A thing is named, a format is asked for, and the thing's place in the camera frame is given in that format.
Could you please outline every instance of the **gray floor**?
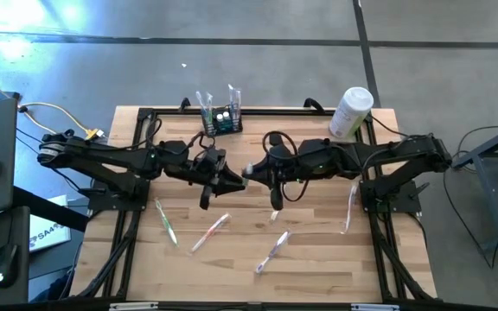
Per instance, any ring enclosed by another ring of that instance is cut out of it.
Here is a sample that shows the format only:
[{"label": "gray floor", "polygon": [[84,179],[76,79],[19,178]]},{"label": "gray floor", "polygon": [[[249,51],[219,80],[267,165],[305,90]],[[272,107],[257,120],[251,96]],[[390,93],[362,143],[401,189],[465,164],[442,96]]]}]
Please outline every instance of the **gray floor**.
[{"label": "gray floor", "polygon": [[[498,41],[498,1],[362,0],[367,32],[376,41]],[[34,12],[22,17],[21,10]],[[136,37],[358,39],[352,2],[138,0],[0,1],[0,31]],[[383,107],[396,109],[400,129],[433,132],[454,152],[460,137],[498,124],[498,50],[373,48]],[[99,45],[0,42],[0,86],[23,102],[63,105],[90,127],[108,130],[116,105],[178,105],[195,90],[227,97],[244,89],[244,105],[299,106],[313,97],[335,106],[350,86],[366,86],[360,48],[189,45]],[[58,111],[35,108],[42,123],[73,128]],[[21,129],[41,136],[24,117]],[[496,134],[482,131],[465,149]],[[75,194],[35,155],[17,145],[16,185],[53,197]],[[87,178],[66,172],[87,185]],[[441,175],[419,181],[429,254],[439,297],[498,306],[498,255],[483,262],[454,212]],[[448,175],[450,192],[472,231],[492,238],[473,175]]]}]

